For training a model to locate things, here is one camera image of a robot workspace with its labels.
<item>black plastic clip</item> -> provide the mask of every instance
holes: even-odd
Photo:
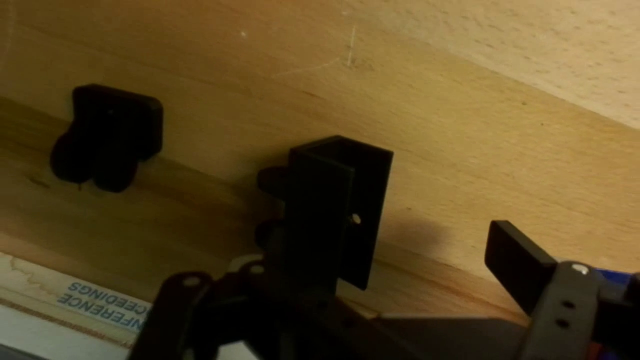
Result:
[[[105,191],[125,190],[138,162],[162,149],[162,104],[102,85],[75,88],[73,103],[74,120],[51,152],[51,169],[72,183],[93,178]]]
[[[256,242],[303,287],[335,293],[338,278],[366,289],[393,152],[334,136],[291,149],[288,167],[258,174],[284,201],[283,220],[263,222]]]

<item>wooden surface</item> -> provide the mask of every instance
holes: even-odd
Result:
[[[632,1],[0,5],[3,252],[149,299],[171,271],[251,251],[256,171],[339,133],[396,152],[371,289],[340,289],[364,309],[518,318],[483,265],[494,218],[638,270]],[[163,158],[121,195],[47,169],[90,82],[166,110]]]

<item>wood grain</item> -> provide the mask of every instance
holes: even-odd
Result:
[[[339,133],[396,152],[372,289],[342,289],[364,307],[512,316],[513,303],[483,265],[494,218],[511,220],[555,256],[635,271],[640,133],[620,124],[635,126],[637,109],[626,95],[615,95],[637,95],[638,57],[630,40],[636,32],[624,23],[635,10],[607,12],[601,23],[583,26],[596,12],[580,6],[16,2],[0,95],[65,120],[77,85],[98,82],[156,96],[166,110],[165,160],[145,167],[137,190],[121,197],[79,195],[45,169],[64,122],[37,120],[45,115],[4,102],[5,111],[24,111],[19,118],[31,125],[14,115],[3,119],[13,131],[3,138],[9,169],[3,231],[20,239],[3,251],[31,254],[26,259],[80,277],[94,268],[103,275],[90,280],[150,296],[170,271],[210,257],[220,264],[211,268],[222,268],[248,250],[247,238],[231,249],[209,238],[232,238],[259,218],[256,171],[283,161],[292,146]],[[572,19],[581,28],[550,36],[565,25],[558,20],[565,10],[576,12]],[[615,20],[621,24],[599,31]],[[615,31],[626,35],[608,40],[606,49],[615,54],[607,58],[598,41]],[[557,54],[562,46],[567,55]],[[586,49],[598,53],[595,61],[604,56],[588,71],[611,79],[587,79],[583,62],[592,55]],[[617,49],[626,52],[618,56]],[[551,67],[558,57],[568,65]],[[567,92],[553,90],[556,85]],[[594,85],[606,89],[596,94]],[[34,188],[29,172],[56,184],[55,191]],[[123,210],[131,204],[140,209]],[[110,229],[117,229],[117,240]],[[86,242],[94,232],[98,244],[132,248],[119,255],[122,268],[109,267],[106,246]],[[159,248],[149,250],[156,242]],[[56,256],[66,260],[51,260]],[[130,291],[115,279],[130,280]],[[135,290],[142,283],[147,290]]]

